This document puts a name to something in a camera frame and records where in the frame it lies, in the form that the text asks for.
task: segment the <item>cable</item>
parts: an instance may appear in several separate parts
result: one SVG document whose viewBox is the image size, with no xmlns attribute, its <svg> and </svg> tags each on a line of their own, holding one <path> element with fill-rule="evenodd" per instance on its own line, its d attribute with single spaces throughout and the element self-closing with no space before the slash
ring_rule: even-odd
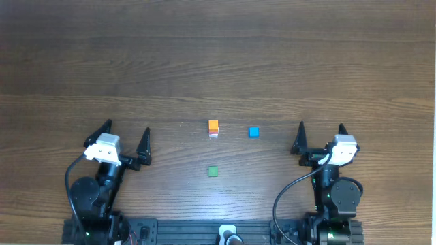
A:
<svg viewBox="0 0 436 245">
<path fill-rule="evenodd" d="M 279 200 L 280 200 L 280 198 L 281 198 L 281 196 L 289 189 L 289 188 L 291 188 L 293 185 L 295 185 L 296 183 L 298 183 L 298 182 L 300 182 L 301 180 L 304 180 L 304 179 L 306 179 L 306 178 L 308 178 L 308 177 L 310 177 L 310 176 L 312 176 L 312 175 L 314 175 L 314 174 L 316 174 L 316 173 L 318 173 L 318 172 L 320 172 L 320 171 L 322 171 L 326 166 L 327 166 L 327 164 L 330 162 L 330 160 L 331 160 L 331 158 L 332 158 L 332 155 L 333 155 L 333 153 L 331 153 L 331 150 L 330 150 L 330 152 L 328 153 L 328 158 L 327 158 L 327 161 L 321 166 L 321 167 L 319 167 L 317 170 L 315 170 L 315 171 L 312 171 L 312 172 L 310 172 L 310 173 L 308 173 L 308 174 L 306 174 L 306 175 L 304 175 L 304 176 L 301 176 L 301 177 L 299 177 L 298 179 L 296 179 L 296 180 L 294 180 L 294 181 L 292 181 L 290 184 L 288 184 L 285 188 L 283 188 L 283 190 L 281 190 L 281 192 L 277 195 L 277 197 L 276 197 L 276 199 L 275 199 L 275 201 L 274 201 L 274 206 L 272 207 L 272 219 L 274 220 L 274 224 L 275 224 L 275 227 L 280 231 L 280 233 L 281 233 L 281 235 L 284 237 L 284 238 L 286 238 L 288 241 L 290 241 L 291 243 L 293 243 L 293 245 L 300 245 L 300 244 L 297 244 L 297 243 L 295 243 L 294 241 L 292 241 L 291 240 L 291 238 L 289 238 L 281 229 L 280 229 L 280 226 L 279 226 L 279 223 L 277 222 L 277 214 L 276 214 L 276 209 L 277 209 L 277 204 L 279 203 Z"/>
<path fill-rule="evenodd" d="M 69 204 L 71 205 L 71 209 L 73 210 L 74 218 L 76 218 L 76 220 L 77 220 L 77 224 L 78 224 L 78 226 L 79 226 L 79 232 L 81 232 L 81 234 L 82 234 L 82 236 L 83 236 L 83 240 L 84 240 L 85 245 L 88 245 L 88 243 L 87 243 L 86 233 L 85 233 L 85 231 L 84 231 L 84 228 L 83 228 L 82 222 L 80 222 L 80 219 L 79 219 L 79 217 L 78 217 L 78 215 L 77 215 L 76 209 L 74 208 L 73 200 L 72 200 L 72 198 L 71 198 L 71 191 L 70 191 L 70 189 L 69 189 L 69 173 L 71 172 L 71 169 L 73 169 L 73 167 L 74 167 L 78 162 L 80 162 L 82 159 L 84 159 L 84 158 L 85 158 L 85 155 L 84 155 L 84 154 L 81 154 L 81 155 L 80 155 L 76 160 L 74 160 L 74 162 L 72 162 L 71 165 L 68 167 L 68 169 L 67 169 L 67 171 L 66 171 L 66 173 L 65 173 L 65 188 L 67 189 L 68 201 L 69 201 Z"/>
<path fill-rule="evenodd" d="M 357 186 L 357 188 L 359 188 L 360 196 L 361 196 L 361 197 L 363 196 L 363 186 L 362 186 L 361 183 L 359 183 L 359 181 L 357 181 L 357 180 L 355 180 L 355 179 L 353 179 L 353 178 L 350 178 L 350 177 L 339 177 L 339 178 L 337 178 L 337 179 L 335 180 L 335 182 L 338 182 L 338 181 L 340 181 L 340 180 L 348 180 L 348 181 L 350 181 L 350 182 L 353 182 L 353 183 Z"/>
</svg>

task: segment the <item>wooden table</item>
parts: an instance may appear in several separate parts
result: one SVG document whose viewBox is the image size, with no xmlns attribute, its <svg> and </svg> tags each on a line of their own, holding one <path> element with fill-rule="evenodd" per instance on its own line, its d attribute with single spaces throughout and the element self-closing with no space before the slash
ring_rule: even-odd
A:
<svg viewBox="0 0 436 245">
<path fill-rule="evenodd" d="M 152 129 L 153 163 L 117 199 L 128 216 L 270 220 L 309 171 L 289 153 L 300 120 L 313 147 L 342 122 L 366 244 L 429 244 L 434 85 L 433 1 L 4 0 L 0 242 L 61 241 L 65 170 L 111 118 L 128 154 Z M 308 211 L 305 181 L 278 214 Z"/>
</svg>

